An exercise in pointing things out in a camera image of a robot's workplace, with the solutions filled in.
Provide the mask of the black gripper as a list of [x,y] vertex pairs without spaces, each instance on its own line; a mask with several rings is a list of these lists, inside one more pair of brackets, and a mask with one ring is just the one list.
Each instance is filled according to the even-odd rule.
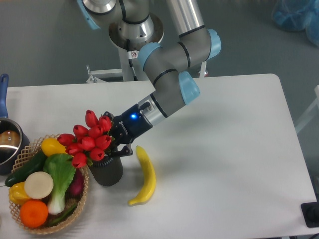
[[110,157],[131,156],[133,150],[130,143],[153,127],[142,110],[138,104],[135,104],[118,116],[104,112],[103,119],[113,124],[109,131],[110,136],[114,138],[112,146],[125,144],[121,150],[118,147],[113,148],[109,153]]

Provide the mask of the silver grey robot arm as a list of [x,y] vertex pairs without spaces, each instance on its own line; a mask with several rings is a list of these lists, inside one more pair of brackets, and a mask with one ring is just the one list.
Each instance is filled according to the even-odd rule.
[[169,0],[167,6],[179,42],[165,49],[161,21],[149,11],[147,0],[80,0],[78,5],[93,29],[107,27],[114,45],[124,50],[128,73],[135,75],[137,59],[155,90],[119,116],[106,113],[113,122],[107,157],[132,154],[131,143],[165,118],[199,96],[199,88],[188,73],[194,65],[218,55],[221,41],[205,27],[194,0]]

